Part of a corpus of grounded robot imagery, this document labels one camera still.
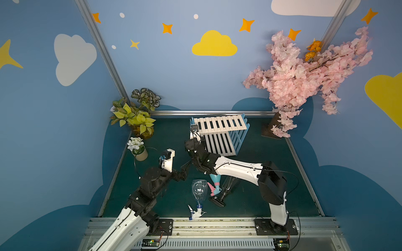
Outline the clear spray bottle blue trigger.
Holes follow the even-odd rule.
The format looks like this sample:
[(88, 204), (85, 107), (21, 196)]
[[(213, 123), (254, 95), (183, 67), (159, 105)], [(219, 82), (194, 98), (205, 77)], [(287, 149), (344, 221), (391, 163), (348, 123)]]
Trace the clear spray bottle blue trigger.
[(196, 200), (196, 209), (194, 210), (190, 205), (187, 205), (191, 214), (189, 220), (196, 220), (205, 214), (203, 203), (208, 193), (207, 181), (204, 179), (193, 180), (192, 193)]

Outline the blue white slatted shelf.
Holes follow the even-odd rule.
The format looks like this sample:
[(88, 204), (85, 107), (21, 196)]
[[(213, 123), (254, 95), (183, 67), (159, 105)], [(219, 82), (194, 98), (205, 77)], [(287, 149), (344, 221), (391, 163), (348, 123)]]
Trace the blue white slatted shelf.
[(206, 150), (222, 156), (236, 156), (250, 128), (244, 114), (191, 118), (190, 125), (198, 125), (198, 133), (205, 139)]

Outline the teal pink spray bottle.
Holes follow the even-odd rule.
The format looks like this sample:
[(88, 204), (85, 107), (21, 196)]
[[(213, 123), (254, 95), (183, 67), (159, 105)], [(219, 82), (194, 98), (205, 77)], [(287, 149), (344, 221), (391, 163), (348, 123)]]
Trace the teal pink spray bottle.
[(221, 175), (210, 174), (209, 176), (211, 178), (211, 183), (207, 182), (207, 185), (211, 191), (210, 195), (216, 196), (222, 191), (222, 189), (220, 187)]

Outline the dark transparent spray bottle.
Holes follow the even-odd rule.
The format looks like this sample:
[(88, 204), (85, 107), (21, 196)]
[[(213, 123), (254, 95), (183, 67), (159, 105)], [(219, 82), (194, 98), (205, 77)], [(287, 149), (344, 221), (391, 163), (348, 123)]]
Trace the dark transparent spray bottle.
[(222, 191), (216, 196), (210, 196), (209, 201), (215, 204), (218, 207), (225, 207), (226, 204), (224, 200), (236, 190), (240, 183), (240, 179), (227, 176), (224, 180), (224, 183), (221, 187)]

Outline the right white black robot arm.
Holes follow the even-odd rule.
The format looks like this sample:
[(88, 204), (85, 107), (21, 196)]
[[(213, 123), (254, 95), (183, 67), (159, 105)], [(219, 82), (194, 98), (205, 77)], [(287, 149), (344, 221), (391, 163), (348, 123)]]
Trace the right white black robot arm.
[(263, 165), (232, 160), (207, 152), (205, 146), (196, 138), (186, 141), (185, 149), (196, 169), (210, 176), (212, 182), (207, 185), (211, 196), (224, 192), (220, 184), (222, 175), (253, 183), (259, 187), (261, 197), (269, 204), (273, 226), (286, 226), (289, 219), (286, 209), (287, 180), (273, 162)]

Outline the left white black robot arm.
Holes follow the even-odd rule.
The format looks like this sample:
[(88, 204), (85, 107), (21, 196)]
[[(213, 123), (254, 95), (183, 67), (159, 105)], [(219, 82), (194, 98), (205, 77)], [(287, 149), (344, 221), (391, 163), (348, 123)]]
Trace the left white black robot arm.
[(148, 169), (117, 219), (89, 250), (129, 251), (146, 235), (157, 232), (160, 218), (152, 211), (157, 196), (171, 180), (185, 181), (190, 165), (191, 161), (186, 162), (179, 171), (165, 169), (164, 164)]

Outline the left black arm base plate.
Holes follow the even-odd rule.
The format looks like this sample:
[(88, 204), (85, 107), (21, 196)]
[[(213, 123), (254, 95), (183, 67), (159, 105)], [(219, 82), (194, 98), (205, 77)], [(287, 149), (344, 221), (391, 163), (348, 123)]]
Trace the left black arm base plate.
[(164, 236), (171, 236), (173, 232), (173, 219), (158, 219), (150, 225), (149, 236), (157, 236), (163, 233)]

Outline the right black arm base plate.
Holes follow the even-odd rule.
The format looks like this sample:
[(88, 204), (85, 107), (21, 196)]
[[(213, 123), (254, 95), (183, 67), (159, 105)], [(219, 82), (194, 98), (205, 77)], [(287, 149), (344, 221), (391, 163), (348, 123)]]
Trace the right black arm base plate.
[(271, 221), (271, 219), (256, 218), (254, 220), (255, 230), (258, 236), (262, 235), (280, 235), (280, 236), (296, 236), (298, 228), (293, 219), (288, 219), (286, 225), (281, 226)]

